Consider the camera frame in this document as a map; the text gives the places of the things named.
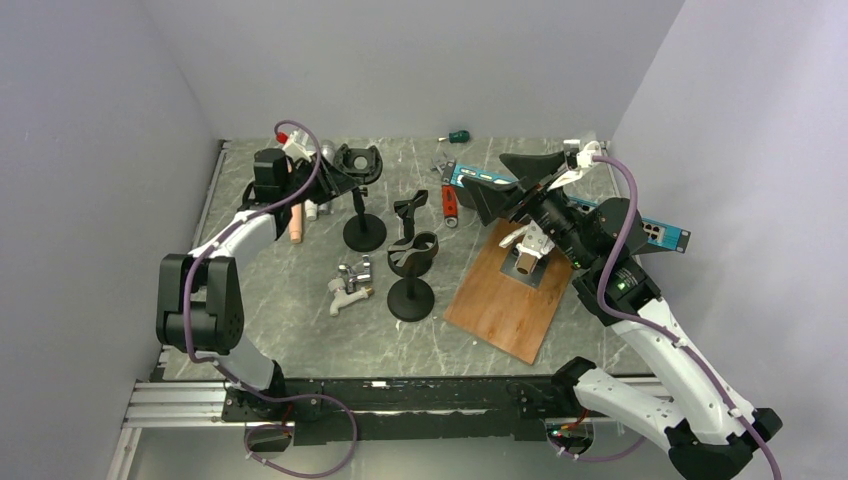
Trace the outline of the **white microphone with stand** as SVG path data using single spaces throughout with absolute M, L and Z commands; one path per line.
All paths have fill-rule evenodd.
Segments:
M 306 200 L 303 204 L 304 217 L 309 222 L 314 222 L 319 217 L 319 206 L 317 203 Z

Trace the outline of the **grey handheld microphone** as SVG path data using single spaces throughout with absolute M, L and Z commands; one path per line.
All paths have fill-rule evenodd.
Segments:
M 332 159 L 335 155 L 336 145 L 331 140 L 323 140 L 321 142 L 320 150 L 321 150 L 321 155 L 322 155 L 322 158 L 323 158 L 321 178 L 323 180 L 323 186 L 328 187 L 329 186 L 329 180 L 328 180 L 328 176 L 327 176 L 327 174 L 329 172 L 328 166 L 330 165 L 330 163 L 331 163 L 331 161 L 332 161 Z M 332 213 L 332 199 L 329 199 L 326 202 L 320 203 L 317 207 L 317 210 L 318 210 L 318 213 L 320 215 L 330 215 Z

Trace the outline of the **pink microphone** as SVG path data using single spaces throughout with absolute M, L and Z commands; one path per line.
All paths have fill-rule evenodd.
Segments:
M 291 206 L 291 219 L 288 224 L 290 241 L 293 244 L 300 244 L 303 241 L 303 221 L 304 208 L 303 204 L 295 204 Z

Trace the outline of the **black shock mount stand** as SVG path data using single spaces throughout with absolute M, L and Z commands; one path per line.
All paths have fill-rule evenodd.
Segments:
M 335 153 L 333 165 L 353 181 L 350 192 L 355 215 L 343 228 L 344 243 L 356 252 L 373 252 L 386 240 L 387 230 L 378 216 L 366 211 L 364 199 L 368 196 L 367 186 L 382 174 L 381 154 L 376 146 L 352 148 L 342 144 Z

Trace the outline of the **black front microphone stand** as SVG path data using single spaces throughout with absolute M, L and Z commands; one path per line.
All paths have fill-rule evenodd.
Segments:
M 439 252 L 437 235 L 431 231 L 417 233 L 390 245 L 387 252 L 390 269 L 400 277 L 387 294 L 390 313 L 404 322 L 423 320 L 435 305 L 434 292 L 421 276 L 430 270 Z

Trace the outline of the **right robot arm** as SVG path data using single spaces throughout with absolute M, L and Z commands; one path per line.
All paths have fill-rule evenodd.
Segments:
M 731 479 L 761 452 L 774 478 L 782 473 L 769 441 L 781 429 L 777 413 L 755 407 L 702 356 L 675 318 L 659 286 L 638 263 L 648 235 L 637 208 L 631 171 L 603 154 L 504 154 L 514 181 L 498 184 L 468 176 L 462 184 L 483 224 L 528 220 L 576 271 L 580 302 L 648 365 L 669 393 L 646 394 L 576 357 L 552 378 L 551 401 L 574 415 L 600 413 L 661 448 L 686 479 Z M 628 188 L 583 211 L 563 191 L 575 168 L 607 164 Z

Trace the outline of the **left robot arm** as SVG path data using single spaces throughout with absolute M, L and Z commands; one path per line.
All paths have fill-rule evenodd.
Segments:
M 379 150 L 340 145 L 330 158 L 301 158 L 277 148 L 254 155 L 254 179 L 233 220 L 204 245 L 168 254 L 159 269 L 155 332 L 159 342 L 210 363 L 249 392 L 248 407 L 264 420 L 287 406 L 281 367 L 245 336 L 239 268 L 286 231 L 295 204 L 326 203 L 377 180 Z

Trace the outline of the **chrome white faucet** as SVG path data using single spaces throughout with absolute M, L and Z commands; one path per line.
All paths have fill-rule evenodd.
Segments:
M 333 299 L 329 313 L 332 317 L 340 314 L 347 306 L 374 295 L 372 262 L 369 255 L 363 255 L 356 265 L 340 263 L 336 276 L 327 284 Z

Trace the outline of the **wooden board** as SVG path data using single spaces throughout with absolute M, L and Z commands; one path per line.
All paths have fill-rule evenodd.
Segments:
M 531 365 L 572 275 L 552 250 L 531 266 L 499 246 L 518 225 L 500 220 L 476 256 L 444 318 L 452 325 Z

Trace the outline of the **green handled screwdriver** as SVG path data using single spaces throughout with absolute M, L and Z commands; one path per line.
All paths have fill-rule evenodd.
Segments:
M 446 136 L 439 137 L 438 141 L 440 143 L 449 143 L 449 144 L 465 144 L 469 142 L 471 139 L 471 134 L 467 130 L 457 130 L 453 132 L 449 132 Z

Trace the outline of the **metal bracket on board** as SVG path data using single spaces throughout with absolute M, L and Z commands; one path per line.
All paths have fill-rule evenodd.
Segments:
M 520 283 L 538 289 L 549 264 L 554 242 L 530 221 L 505 235 L 498 243 L 506 251 L 500 272 Z

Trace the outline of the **blue network switch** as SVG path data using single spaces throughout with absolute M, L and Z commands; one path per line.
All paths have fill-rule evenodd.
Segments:
M 464 181 L 469 178 L 492 184 L 510 184 L 516 181 L 511 176 L 450 162 L 444 167 L 443 180 L 455 188 L 458 203 L 472 210 L 476 207 L 464 186 Z M 645 217 L 642 218 L 642 229 L 647 235 L 647 242 L 635 252 L 636 255 L 665 252 L 683 254 L 688 249 L 691 239 L 691 232 L 688 230 Z

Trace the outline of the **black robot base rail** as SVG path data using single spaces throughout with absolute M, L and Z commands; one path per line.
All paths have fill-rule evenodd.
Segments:
M 297 446 L 361 441 L 508 437 L 543 441 L 584 410 L 548 375 L 289 378 L 281 402 L 229 387 L 226 423 L 280 423 Z

